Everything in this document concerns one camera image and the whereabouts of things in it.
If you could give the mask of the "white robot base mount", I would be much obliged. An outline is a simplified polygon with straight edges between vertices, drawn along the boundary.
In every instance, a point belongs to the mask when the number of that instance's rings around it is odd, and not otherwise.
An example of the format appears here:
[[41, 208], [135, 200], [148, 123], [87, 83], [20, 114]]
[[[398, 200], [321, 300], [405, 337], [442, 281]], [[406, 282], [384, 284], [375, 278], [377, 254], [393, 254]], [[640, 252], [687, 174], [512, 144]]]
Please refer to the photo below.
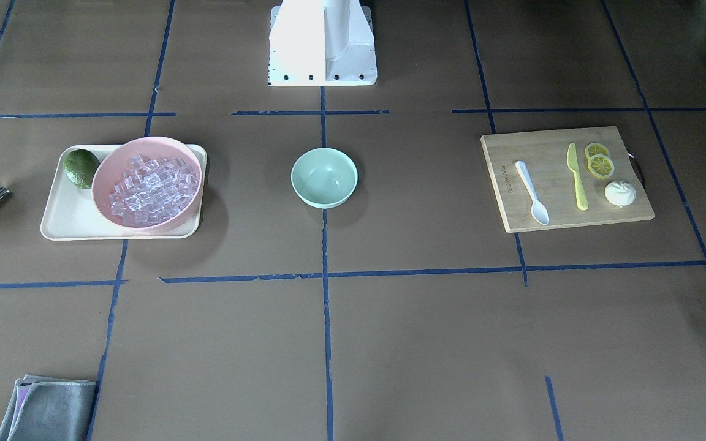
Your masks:
[[267, 84], [370, 86], [378, 80], [373, 14], [359, 1], [283, 1], [271, 9]]

